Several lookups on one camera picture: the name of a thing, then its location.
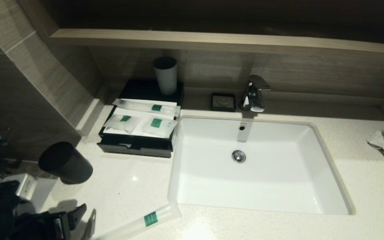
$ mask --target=rectangular sink basin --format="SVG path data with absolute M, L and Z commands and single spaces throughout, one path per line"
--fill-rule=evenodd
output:
M 311 214 L 350 214 L 330 159 L 310 125 L 183 118 L 169 199 L 205 205 Z M 242 151 L 244 162 L 233 159 Z

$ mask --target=white speckled countertop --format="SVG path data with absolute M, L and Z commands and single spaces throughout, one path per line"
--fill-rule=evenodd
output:
M 91 134 L 77 146 L 94 167 L 91 178 L 78 185 L 64 185 L 58 180 L 43 207 L 44 211 L 63 211 L 86 203 L 88 210 L 75 239 L 81 239 L 93 209 L 96 222 L 92 231 L 98 236 L 168 202 L 172 159 L 104 153 L 96 145 L 100 141 L 98 131 L 111 108 L 105 106 Z M 241 118 L 239 112 L 190 109 L 183 110 L 182 116 Z M 384 129 L 382 112 L 372 106 L 280 101 L 268 102 L 267 109 L 255 119 L 307 122 L 317 127 L 352 204 L 352 215 L 180 205 L 182 218 L 133 239 L 384 240 L 384 157 L 366 143 L 375 131 Z

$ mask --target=cup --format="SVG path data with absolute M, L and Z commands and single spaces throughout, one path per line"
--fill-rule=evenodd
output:
M 38 161 L 41 170 L 60 177 L 65 184 L 79 184 L 87 181 L 93 167 L 75 147 L 68 142 L 59 142 L 45 150 Z
M 161 93 L 174 94 L 177 91 L 177 61 L 172 57 L 160 57 L 153 65 Z

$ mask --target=faucet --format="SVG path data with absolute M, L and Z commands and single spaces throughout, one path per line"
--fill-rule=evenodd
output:
M 271 86 L 261 76 L 250 75 L 247 89 L 239 101 L 239 108 L 246 111 L 263 112 L 265 110 L 265 100 L 262 91 L 270 90 Z

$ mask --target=faucet handle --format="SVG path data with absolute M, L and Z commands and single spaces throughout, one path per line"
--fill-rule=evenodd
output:
M 254 85 L 260 91 L 272 90 L 271 86 L 261 76 L 258 75 L 250 75 L 248 77 L 248 86 L 252 85 Z

